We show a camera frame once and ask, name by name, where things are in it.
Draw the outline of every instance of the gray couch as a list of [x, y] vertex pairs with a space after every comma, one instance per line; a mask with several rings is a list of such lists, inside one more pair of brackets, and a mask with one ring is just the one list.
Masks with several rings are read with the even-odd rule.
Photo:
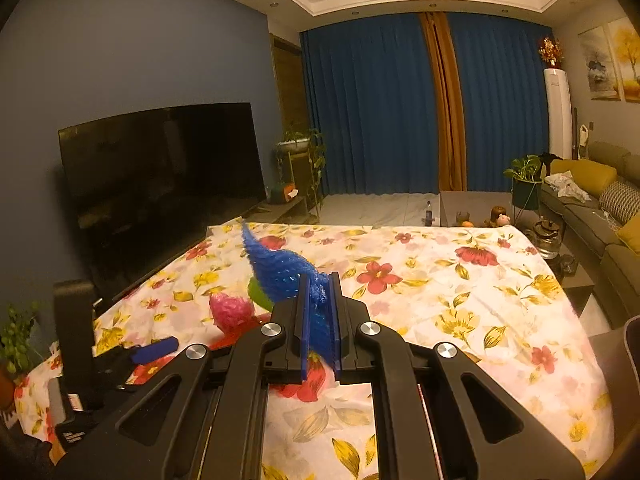
[[[592, 142], [588, 153], [589, 159], [616, 168], [619, 180], [640, 187], [640, 155], [608, 142]], [[552, 212], [549, 216], [561, 216], [599, 259], [594, 292], [611, 326], [623, 326], [627, 319], [640, 314], [640, 256], [620, 241], [604, 217], [598, 197], [583, 204], [574, 198], [559, 198], [543, 184], [541, 199], [545, 209]]]

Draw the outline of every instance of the coffee table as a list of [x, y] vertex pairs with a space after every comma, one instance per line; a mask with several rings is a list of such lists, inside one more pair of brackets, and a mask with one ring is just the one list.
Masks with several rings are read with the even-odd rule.
[[[470, 221], [476, 227], [482, 227], [484, 220], [491, 215], [491, 208], [501, 205], [512, 214], [511, 193], [495, 191], [441, 191], [440, 192], [440, 225], [443, 227], [456, 226], [456, 214], [458, 211], [469, 213]], [[516, 227], [521, 231], [531, 229], [534, 222], [539, 219], [534, 211], [523, 211], [518, 217]], [[560, 254], [570, 254], [571, 251], [563, 244]], [[578, 268], [573, 276], [561, 276], [558, 278], [564, 293], [571, 301], [575, 312], [580, 316], [593, 291], [593, 281], [584, 267], [578, 262]]]

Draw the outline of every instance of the yellow tree painting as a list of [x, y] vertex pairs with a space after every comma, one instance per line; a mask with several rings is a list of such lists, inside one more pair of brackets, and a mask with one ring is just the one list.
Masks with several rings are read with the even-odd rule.
[[609, 23], [627, 102], [640, 103], [640, 36], [628, 18]]

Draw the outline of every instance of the black flat screen tv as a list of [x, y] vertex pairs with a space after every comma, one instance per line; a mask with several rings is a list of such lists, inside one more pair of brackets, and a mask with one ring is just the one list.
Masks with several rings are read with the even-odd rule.
[[59, 136], [87, 263], [105, 299], [265, 198], [249, 103], [134, 112]]

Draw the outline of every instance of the blue curtain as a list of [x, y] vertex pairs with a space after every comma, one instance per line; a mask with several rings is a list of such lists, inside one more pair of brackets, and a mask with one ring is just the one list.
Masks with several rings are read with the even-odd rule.
[[514, 158], [548, 150], [548, 107], [538, 42], [551, 29], [512, 18], [447, 13], [465, 108], [469, 190], [507, 191]]
[[308, 30], [302, 52], [310, 120], [326, 145], [324, 192], [436, 191], [436, 104], [418, 16]]

